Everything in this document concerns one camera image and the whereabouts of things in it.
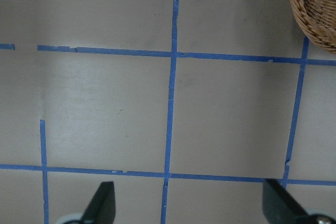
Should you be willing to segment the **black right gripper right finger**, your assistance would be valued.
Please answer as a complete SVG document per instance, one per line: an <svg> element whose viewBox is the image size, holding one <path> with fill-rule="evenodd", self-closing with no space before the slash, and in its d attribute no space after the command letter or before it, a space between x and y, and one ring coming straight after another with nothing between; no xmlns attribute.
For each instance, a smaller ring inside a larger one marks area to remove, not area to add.
<svg viewBox="0 0 336 224"><path fill-rule="evenodd" d="M268 223L315 223L315 217L309 215L279 181L265 179L262 186L263 214Z"/></svg>

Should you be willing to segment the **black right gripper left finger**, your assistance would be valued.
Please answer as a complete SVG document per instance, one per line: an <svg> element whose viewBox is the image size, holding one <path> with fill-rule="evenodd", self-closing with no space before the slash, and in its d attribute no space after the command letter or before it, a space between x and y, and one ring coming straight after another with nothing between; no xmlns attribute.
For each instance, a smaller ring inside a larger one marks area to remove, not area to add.
<svg viewBox="0 0 336 224"><path fill-rule="evenodd" d="M113 224L116 216L116 199L113 182L102 182L79 223Z"/></svg>

